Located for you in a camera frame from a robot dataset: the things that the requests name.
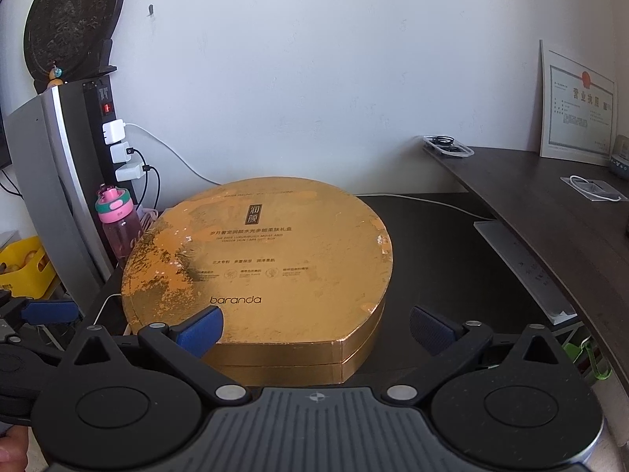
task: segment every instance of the framed certificate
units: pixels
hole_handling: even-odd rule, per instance
[[[616,134],[613,78],[542,44],[545,158],[607,165]]]

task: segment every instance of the table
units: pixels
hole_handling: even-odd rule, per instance
[[[482,216],[491,214],[469,193],[419,194]],[[474,229],[473,217],[455,209],[393,197],[364,197],[382,218],[393,245],[393,272],[374,349],[345,383],[374,391],[429,360],[409,331],[411,308],[420,304],[454,321],[480,320],[496,332],[519,334],[529,323],[549,324],[520,281]],[[92,324],[106,296],[120,292],[116,269],[86,315]],[[98,320],[110,333],[127,324],[114,296]]]
[[[560,180],[629,183],[605,167],[475,147],[453,158],[426,149],[519,237],[580,314],[629,391],[629,203],[592,202]]]

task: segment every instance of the green clip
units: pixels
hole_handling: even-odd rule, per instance
[[[598,370],[598,365],[596,364],[596,358],[594,356],[594,351],[592,349],[592,344],[590,343],[590,338],[586,337],[583,342],[581,342],[581,346],[577,346],[572,344],[571,342],[567,342],[564,344],[564,351],[572,361],[575,363],[579,360],[579,357],[583,354],[583,351],[587,353],[587,357],[590,361],[590,366],[592,367],[592,372],[597,380],[607,380],[611,376],[611,369],[608,369],[606,372],[600,372]]]

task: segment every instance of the human hand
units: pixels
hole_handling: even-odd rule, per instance
[[[28,428],[13,426],[0,438],[0,472],[24,472],[28,465]]]

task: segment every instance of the curved desk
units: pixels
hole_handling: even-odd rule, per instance
[[[475,147],[458,159],[427,150],[488,206],[567,296],[629,391],[629,203],[590,202],[560,177],[629,183],[605,167]]]

